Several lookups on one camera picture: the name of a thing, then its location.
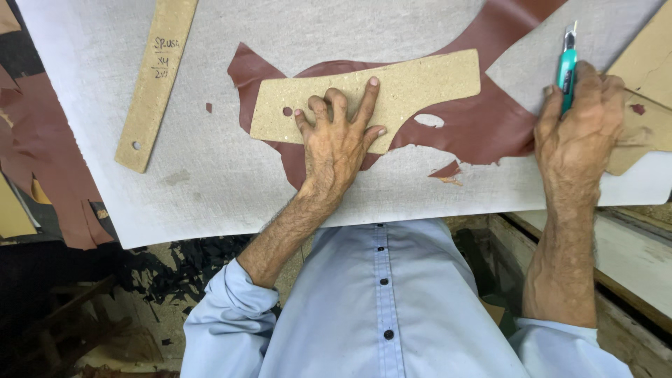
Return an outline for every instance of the shirt sleeve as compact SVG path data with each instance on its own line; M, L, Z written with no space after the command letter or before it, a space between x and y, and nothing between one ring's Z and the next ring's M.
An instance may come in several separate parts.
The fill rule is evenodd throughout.
M256 377L276 324L278 291L255 286L234 259L184 323L181 377Z
M631 378L628 365L600 349L597 330L519 318L509 339L531 378Z

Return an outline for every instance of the man's right hand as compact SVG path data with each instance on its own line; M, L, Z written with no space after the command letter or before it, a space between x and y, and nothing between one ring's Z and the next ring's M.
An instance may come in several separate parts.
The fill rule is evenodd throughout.
M594 207L599 179L622 129L624 83L576 65L575 98L562 117L562 92L545 89L546 101L534 128L535 154L549 211L558 206Z

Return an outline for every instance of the white cutting surface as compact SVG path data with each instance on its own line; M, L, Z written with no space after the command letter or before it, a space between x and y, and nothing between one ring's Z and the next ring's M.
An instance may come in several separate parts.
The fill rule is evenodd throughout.
M226 68L239 42L291 77L322 61L402 61L453 40L473 0L200 0L145 174L114 161L151 24L153 0L18 0L79 148L125 248L259 231L294 195L279 154L238 121ZM564 27L578 53L607 68L662 0L570 0L511 47L488 74L537 112L554 81ZM212 114L205 103L213 104ZM427 178L454 156L408 146L359 174L326 225L544 208L533 157L462 164L464 186ZM655 204L672 187L672 154L649 153L605 176L602 205Z

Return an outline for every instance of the brown leather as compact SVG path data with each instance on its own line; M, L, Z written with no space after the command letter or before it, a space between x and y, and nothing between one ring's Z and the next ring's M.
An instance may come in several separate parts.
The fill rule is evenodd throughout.
M505 156L524 156L534 150L532 129L536 117L495 84L485 71L512 44L536 28L566 0L488 0L474 21L452 43L433 54L476 48L481 69L481 91L477 96L442 102L419 110L399 129L390 149L422 145L454 153L461 161L490 164ZM307 68L295 77L336 75L381 67L391 63L330 61ZM286 77L241 43L228 67L228 74L241 98L241 127L249 133L252 115L264 79ZM433 114L444 120L441 128L419 124L417 114ZM305 180L302 145L266 142L280 152L287 180L297 190ZM367 154L362 170L379 155ZM452 170L445 167L443 172Z
M91 249L112 241L91 210L101 201L89 168L46 73L14 83L0 67L0 168L32 196L33 175L54 206L65 243Z

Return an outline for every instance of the person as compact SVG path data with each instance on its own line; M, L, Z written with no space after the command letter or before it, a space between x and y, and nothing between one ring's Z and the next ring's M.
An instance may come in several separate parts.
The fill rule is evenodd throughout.
M631 377L597 344L593 287L593 211L621 129L623 81L579 62L564 115L560 88L544 90L534 137L548 220L527 272L524 317L509 340L480 304L441 219L318 229L385 133L366 128L381 85L369 80L352 120L335 88L308 99L314 125L295 112L306 181L208 283L184 324L181 376ZM313 232L276 323L274 283Z

